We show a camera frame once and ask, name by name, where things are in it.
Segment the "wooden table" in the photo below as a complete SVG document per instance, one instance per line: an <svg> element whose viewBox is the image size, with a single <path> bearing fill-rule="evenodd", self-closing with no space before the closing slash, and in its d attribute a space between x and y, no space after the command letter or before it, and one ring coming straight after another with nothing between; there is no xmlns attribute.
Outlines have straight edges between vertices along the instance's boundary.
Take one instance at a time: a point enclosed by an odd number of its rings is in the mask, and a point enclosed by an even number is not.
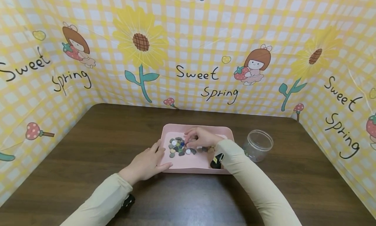
<svg viewBox="0 0 376 226"><path fill-rule="evenodd" d="M168 123L226 126L242 145L261 129L274 147L258 166L302 225L376 221L304 128L282 117L99 104L92 107L0 208L0 225L60 225L109 175L161 137ZM232 176L164 174L134 186L136 203L109 225L263 225Z"/></svg>

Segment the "sunflower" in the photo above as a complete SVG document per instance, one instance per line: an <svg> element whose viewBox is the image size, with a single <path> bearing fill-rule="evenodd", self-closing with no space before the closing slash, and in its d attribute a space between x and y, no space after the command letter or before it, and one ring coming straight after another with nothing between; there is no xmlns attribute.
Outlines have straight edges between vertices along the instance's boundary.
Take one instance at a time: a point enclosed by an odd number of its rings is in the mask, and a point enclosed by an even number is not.
<svg viewBox="0 0 376 226"><path fill-rule="evenodd" d="M291 64L291 69L297 78L310 77L319 73L321 68L328 68L330 60L339 54L342 39L337 38L338 30L332 26L318 30L316 36L307 40L304 49L296 54L298 59Z"/></svg>
<svg viewBox="0 0 376 226"><path fill-rule="evenodd" d="M124 61L132 60L136 68L163 66L167 57L167 33L161 25L154 26L154 15L146 14L142 8L134 11L126 6L118 9L118 18L114 19L117 31L113 36L119 41L118 49Z"/></svg>

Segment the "yellow checkered backdrop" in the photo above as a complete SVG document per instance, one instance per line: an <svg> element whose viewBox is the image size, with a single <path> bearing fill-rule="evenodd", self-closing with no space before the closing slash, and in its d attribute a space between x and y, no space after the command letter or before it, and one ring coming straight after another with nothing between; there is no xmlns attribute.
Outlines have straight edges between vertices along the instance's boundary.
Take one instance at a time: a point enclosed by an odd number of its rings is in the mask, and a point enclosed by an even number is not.
<svg viewBox="0 0 376 226"><path fill-rule="evenodd" d="M292 117L376 216L374 0L0 0L0 205L94 104Z"/></svg>

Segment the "cartoon girl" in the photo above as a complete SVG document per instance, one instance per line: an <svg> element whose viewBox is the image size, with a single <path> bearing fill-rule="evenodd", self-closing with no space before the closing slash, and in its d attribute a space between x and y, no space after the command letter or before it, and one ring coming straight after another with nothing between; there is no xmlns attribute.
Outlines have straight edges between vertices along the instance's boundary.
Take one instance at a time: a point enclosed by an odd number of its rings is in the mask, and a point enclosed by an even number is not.
<svg viewBox="0 0 376 226"><path fill-rule="evenodd" d="M63 51L74 60L80 61L87 68L95 66L95 60L90 58L89 46L85 39L77 32L77 27L63 22L63 34L68 43L62 43Z"/></svg>
<svg viewBox="0 0 376 226"><path fill-rule="evenodd" d="M259 82L264 75L261 71L266 70L269 66L270 51L272 46L261 45L261 48L251 51L244 62L244 66L238 67L234 73L236 80L240 80L244 85L253 85Z"/></svg>

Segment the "clear plastic jar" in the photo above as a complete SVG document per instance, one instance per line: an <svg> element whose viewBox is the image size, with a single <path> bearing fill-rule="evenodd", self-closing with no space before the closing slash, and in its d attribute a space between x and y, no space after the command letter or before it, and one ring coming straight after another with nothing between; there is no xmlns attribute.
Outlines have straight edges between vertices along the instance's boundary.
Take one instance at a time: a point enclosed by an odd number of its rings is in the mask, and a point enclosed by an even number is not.
<svg viewBox="0 0 376 226"><path fill-rule="evenodd" d="M273 147L272 137L263 130L253 130L243 145L245 155L253 162L261 162Z"/></svg>

